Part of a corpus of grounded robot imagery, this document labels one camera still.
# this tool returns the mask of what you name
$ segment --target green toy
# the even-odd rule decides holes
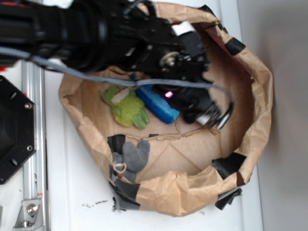
[[[144,102],[137,97],[135,91],[127,87],[112,85],[102,92],[102,98],[112,106],[114,118],[119,124],[125,127],[135,125],[139,129],[144,129],[150,122],[144,110]]]

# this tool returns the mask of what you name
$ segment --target gray felt toy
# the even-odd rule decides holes
[[[135,182],[136,173],[144,169],[149,160],[150,143],[141,141],[136,147],[132,142],[126,142],[122,146],[123,155],[113,152],[113,162],[126,163],[126,171],[124,177],[131,182]]]

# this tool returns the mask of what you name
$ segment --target blue toy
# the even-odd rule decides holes
[[[179,116],[180,112],[172,109],[169,104],[150,86],[143,86],[135,90],[137,96],[143,100],[145,106],[161,121],[171,124]]]

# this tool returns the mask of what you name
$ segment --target brown paper bag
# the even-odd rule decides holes
[[[211,61],[206,79],[229,89],[235,100],[234,112],[222,130],[206,129],[198,123],[188,125],[182,118],[166,125],[149,111],[151,122],[146,129],[125,128],[114,121],[110,106],[100,97],[107,84],[72,76],[63,78],[59,97],[119,200],[139,209],[185,216],[248,183],[269,139],[273,80],[264,64],[227,34],[213,14],[170,3],[154,6],[158,17],[171,23],[189,21],[202,36]],[[114,67],[96,75],[128,78]],[[226,110],[225,95],[214,90],[210,93],[221,110]],[[126,141],[135,144],[141,140],[151,144],[149,162],[137,174],[135,184],[120,172],[110,174],[114,164],[107,138],[117,134],[124,134]],[[148,138],[149,134],[158,136]],[[246,159],[237,172],[223,179],[212,160],[232,152]]]

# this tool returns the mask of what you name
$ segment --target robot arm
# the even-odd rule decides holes
[[[139,3],[149,14],[137,7]],[[115,65],[152,78],[207,82],[203,73],[208,59],[199,35],[189,23],[172,26],[156,17],[148,0],[75,0],[68,9],[26,0],[0,1],[0,45],[59,58],[82,72]],[[16,61],[0,55],[2,66]],[[154,90],[188,123],[198,120],[221,128],[232,112],[230,104],[220,118],[219,108],[204,89],[156,85]],[[173,96],[167,97],[170,91]]]

